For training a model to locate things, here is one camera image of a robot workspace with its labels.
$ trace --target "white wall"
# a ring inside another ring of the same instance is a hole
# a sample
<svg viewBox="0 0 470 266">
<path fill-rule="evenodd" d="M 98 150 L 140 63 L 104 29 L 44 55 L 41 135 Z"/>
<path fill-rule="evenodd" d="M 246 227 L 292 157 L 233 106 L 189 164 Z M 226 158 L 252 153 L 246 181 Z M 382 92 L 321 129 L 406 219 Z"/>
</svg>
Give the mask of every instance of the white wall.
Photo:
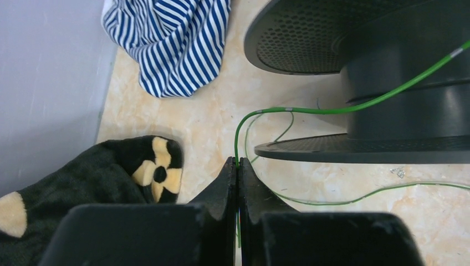
<svg viewBox="0 0 470 266">
<path fill-rule="evenodd" d="M 95 142 L 116 53 L 102 5 L 0 1 L 0 196 Z"/>
</svg>

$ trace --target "marble floor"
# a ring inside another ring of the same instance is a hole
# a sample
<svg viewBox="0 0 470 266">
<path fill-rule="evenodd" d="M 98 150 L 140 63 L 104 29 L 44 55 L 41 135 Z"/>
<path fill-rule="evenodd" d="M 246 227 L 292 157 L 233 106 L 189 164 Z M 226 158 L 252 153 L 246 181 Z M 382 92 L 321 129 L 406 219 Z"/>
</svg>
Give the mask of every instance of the marble floor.
<svg viewBox="0 0 470 266">
<path fill-rule="evenodd" d="M 179 202 L 202 191 L 233 156 L 235 129 L 242 117 L 271 106 L 322 109 L 343 105 L 337 75 L 286 76 L 252 66 L 243 38 L 268 0 L 233 0 L 226 49 L 219 77 L 189 99 L 156 99 L 139 87 L 138 66 L 119 49 L 111 77 L 98 142 L 146 134 L 178 140 L 185 150 Z M 290 114 L 258 119 L 248 137 L 253 147 L 273 141 L 290 123 Z M 285 139 L 345 131 L 342 116 L 295 114 Z M 244 130 L 239 148 L 244 155 Z M 270 188 L 286 196 L 341 201 L 382 186 L 419 180 L 469 183 L 469 165 L 358 165 L 288 162 L 260 158 L 253 167 Z M 470 264 L 470 193 L 449 187 L 417 186 L 387 191 L 342 207 L 312 207 L 288 202 L 301 211 L 384 211 L 408 225 L 427 265 Z"/>
</svg>

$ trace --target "black plastic part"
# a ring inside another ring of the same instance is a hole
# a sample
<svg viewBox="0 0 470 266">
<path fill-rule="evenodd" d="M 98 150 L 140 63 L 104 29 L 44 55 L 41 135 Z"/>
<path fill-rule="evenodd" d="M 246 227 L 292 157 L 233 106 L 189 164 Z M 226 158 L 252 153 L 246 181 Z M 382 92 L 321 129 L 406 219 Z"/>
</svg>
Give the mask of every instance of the black plastic part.
<svg viewBox="0 0 470 266">
<path fill-rule="evenodd" d="M 470 1 L 434 0 L 366 23 L 339 42 L 343 94 L 357 105 L 423 72 L 470 39 Z M 348 114 L 348 137 L 470 135 L 470 53 L 399 95 Z"/>
<path fill-rule="evenodd" d="M 40 265 L 422 265 L 405 225 L 384 213 L 299 213 L 233 158 L 186 205 L 87 205 L 63 219 Z"/>
<path fill-rule="evenodd" d="M 403 222 L 387 213 L 299 213 L 244 158 L 238 175 L 243 265 L 423 265 Z"/>
<path fill-rule="evenodd" d="M 247 33 L 246 55 L 275 73 L 341 69 L 346 101 L 358 105 L 469 40 L 469 10 L 468 0 L 273 0 Z M 347 136 L 268 143 L 255 153 L 314 162 L 469 163 L 469 62 L 464 52 L 412 88 L 348 114 Z"/>
<path fill-rule="evenodd" d="M 241 159 L 238 177 L 242 265 L 271 265 L 268 264 L 264 252 L 265 238 L 260 222 L 262 214 L 266 212 L 288 213 L 297 211 L 279 199 L 258 179 L 253 167 L 246 158 Z"/>
<path fill-rule="evenodd" d="M 369 21 L 426 1 L 272 0 L 248 29 L 245 55 L 274 73 L 338 73 L 342 66 L 335 41 Z"/>
<path fill-rule="evenodd" d="M 262 144 L 255 154 L 272 159 L 340 163 L 469 163 L 470 136 L 364 141 L 347 134 Z"/>
<path fill-rule="evenodd" d="M 233 265 L 236 169 L 186 205 L 90 205 L 72 209 L 40 265 Z"/>
</svg>

